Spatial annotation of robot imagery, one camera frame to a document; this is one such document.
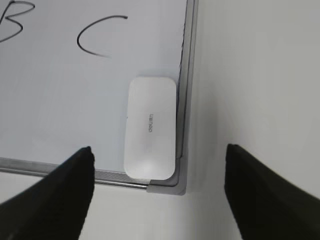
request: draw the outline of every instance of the gray plastic corner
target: gray plastic corner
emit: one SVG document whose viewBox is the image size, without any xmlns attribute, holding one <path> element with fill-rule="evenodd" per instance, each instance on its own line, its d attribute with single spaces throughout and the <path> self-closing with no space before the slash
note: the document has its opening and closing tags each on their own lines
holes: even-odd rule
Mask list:
<svg viewBox="0 0 320 240">
<path fill-rule="evenodd" d="M 188 173 L 188 140 L 190 125 L 191 93 L 193 82 L 193 68 L 196 43 L 196 28 L 198 15 L 198 0 L 188 0 L 186 8 L 186 21 L 184 30 L 183 55 L 181 61 L 181 74 L 179 95 L 182 100 L 177 107 L 177 148 L 176 168 L 173 176 L 167 180 L 151 180 L 147 186 L 148 193 L 184 195 L 187 188 Z"/>
</svg>

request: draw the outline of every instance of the white wall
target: white wall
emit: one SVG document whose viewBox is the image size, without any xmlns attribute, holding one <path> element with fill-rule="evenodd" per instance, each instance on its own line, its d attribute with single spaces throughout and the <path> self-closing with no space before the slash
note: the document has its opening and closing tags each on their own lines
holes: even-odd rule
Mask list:
<svg viewBox="0 0 320 240">
<path fill-rule="evenodd" d="M 96 185 L 81 239 L 240 240 L 227 143 L 320 197 L 319 26 L 315 0 L 200 0 L 187 194 Z M 1 174 L 0 200 L 35 181 Z"/>
</svg>

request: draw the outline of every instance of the white eraser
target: white eraser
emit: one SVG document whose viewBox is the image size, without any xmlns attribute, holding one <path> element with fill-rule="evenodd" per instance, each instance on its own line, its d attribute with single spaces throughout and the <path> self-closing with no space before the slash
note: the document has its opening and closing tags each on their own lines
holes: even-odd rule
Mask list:
<svg viewBox="0 0 320 240">
<path fill-rule="evenodd" d="M 134 179 L 166 180 L 176 168 L 176 94 L 168 77 L 137 77 L 129 87 L 124 169 Z"/>
</svg>

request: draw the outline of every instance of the whiteboard eraser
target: whiteboard eraser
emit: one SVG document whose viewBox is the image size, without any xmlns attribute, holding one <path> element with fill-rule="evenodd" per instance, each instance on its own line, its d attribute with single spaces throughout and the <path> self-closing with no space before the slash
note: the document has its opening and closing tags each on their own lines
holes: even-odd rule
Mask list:
<svg viewBox="0 0 320 240">
<path fill-rule="evenodd" d="M 137 77 L 130 83 L 124 146 L 129 177 L 166 180 L 174 174 L 176 94 L 168 77 Z"/>
</svg>

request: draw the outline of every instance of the whiteboard surface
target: whiteboard surface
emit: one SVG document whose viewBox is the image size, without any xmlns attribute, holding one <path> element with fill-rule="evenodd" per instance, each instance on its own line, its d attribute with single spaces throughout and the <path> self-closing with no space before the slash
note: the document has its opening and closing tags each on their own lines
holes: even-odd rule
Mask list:
<svg viewBox="0 0 320 240">
<path fill-rule="evenodd" d="M 0 14 L 9 1 L 0 0 Z M 128 88 L 178 81 L 186 0 L 33 0 L 0 42 L 0 157 L 60 164 L 91 146 L 97 169 L 124 171 Z M 29 9 L 11 5 L 5 16 Z M 127 16 L 89 24 L 113 15 Z M 0 40 L 19 26 L 3 19 Z"/>
</svg>

